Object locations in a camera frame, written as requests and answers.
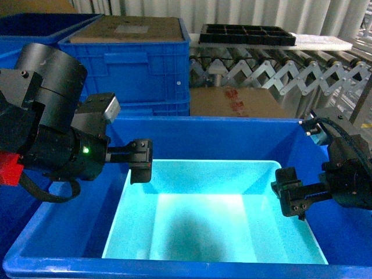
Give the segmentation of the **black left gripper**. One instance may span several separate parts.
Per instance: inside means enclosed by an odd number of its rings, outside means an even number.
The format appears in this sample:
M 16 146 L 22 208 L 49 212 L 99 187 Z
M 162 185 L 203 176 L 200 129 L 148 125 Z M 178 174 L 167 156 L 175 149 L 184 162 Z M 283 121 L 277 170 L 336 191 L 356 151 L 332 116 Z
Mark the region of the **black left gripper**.
M 39 171 L 53 180 L 93 181 L 106 163 L 126 163 L 130 184 L 148 183 L 152 178 L 153 141 L 134 139 L 125 146 L 109 146 L 107 136 L 97 137 L 70 128 L 59 133 L 40 127 L 30 149 L 20 163 L 25 169 Z

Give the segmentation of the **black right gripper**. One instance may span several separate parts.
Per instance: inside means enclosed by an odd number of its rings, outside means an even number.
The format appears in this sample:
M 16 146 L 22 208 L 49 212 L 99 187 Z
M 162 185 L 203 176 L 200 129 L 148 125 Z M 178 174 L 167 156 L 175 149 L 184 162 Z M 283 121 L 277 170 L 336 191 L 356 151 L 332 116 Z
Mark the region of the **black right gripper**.
M 322 163 L 321 182 L 304 186 L 294 167 L 275 171 L 271 189 L 277 192 L 285 217 L 298 216 L 304 221 L 306 211 L 317 202 L 335 200 L 345 208 L 371 209 L 371 174 L 357 153 L 342 137 L 335 137 L 327 147 L 328 161 Z

